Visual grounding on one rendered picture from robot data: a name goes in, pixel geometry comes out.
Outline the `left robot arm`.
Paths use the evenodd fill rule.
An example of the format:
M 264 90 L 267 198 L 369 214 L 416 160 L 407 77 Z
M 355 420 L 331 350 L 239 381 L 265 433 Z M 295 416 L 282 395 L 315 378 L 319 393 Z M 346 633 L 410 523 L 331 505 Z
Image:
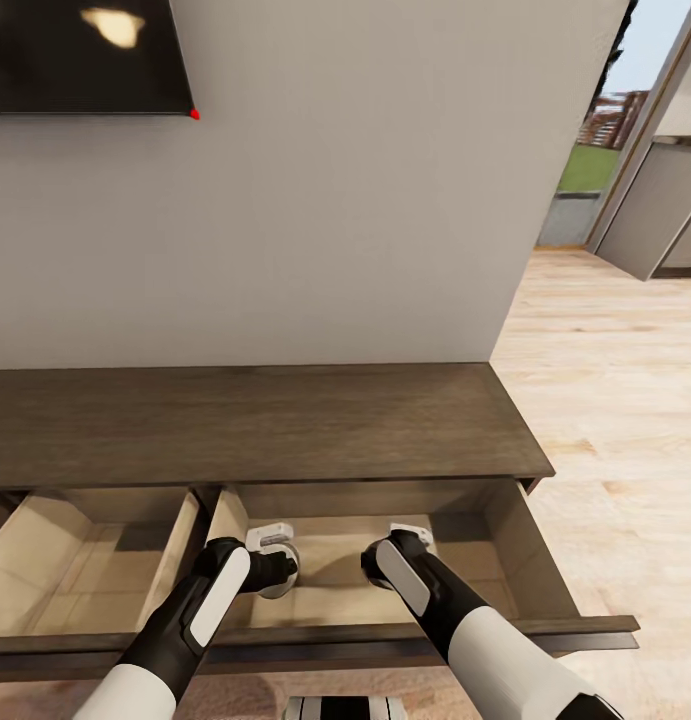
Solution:
M 206 543 L 162 605 L 72 720 L 172 720 L 195 670 L 238 593 L 287 583 L 293 557 L 264 547 L 289 541 L 276 523 L 247 533 L 246 543 L 216 537 Z

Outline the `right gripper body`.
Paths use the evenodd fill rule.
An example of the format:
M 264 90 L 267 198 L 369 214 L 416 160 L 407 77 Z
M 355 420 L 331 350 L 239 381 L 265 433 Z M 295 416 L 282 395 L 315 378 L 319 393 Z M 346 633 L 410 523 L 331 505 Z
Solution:
M 372 577 L 374 579 L 385 579 L 384 575 L 382 575 L 382 572 L 380 569 L 378 569 L 378 566 L 376 565 L 376 546 L 372 545 L 368 547 L 367 549 L 368 558 L 367 558 L 367 565 L 366 565 L 366 577 Z

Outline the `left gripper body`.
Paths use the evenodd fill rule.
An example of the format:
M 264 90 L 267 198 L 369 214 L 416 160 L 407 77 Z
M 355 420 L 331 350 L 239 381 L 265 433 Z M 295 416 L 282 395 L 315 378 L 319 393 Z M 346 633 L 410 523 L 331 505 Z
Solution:
M 258 592 L 266 587 L 287 583 L 286 552 L 278 551 L 267 555 L 254 553 L 254 555 L 259 561 L 259 575 L 246 593 Z

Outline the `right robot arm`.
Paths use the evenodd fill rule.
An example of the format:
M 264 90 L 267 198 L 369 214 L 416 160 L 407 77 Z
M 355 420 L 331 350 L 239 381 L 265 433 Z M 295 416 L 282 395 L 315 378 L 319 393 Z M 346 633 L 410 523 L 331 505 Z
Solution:
M 362 553 L 360 567 L 402 596 L 483 720 L 630 720 L 427 554 L 433 538 L 424 527 L 390 529 Z

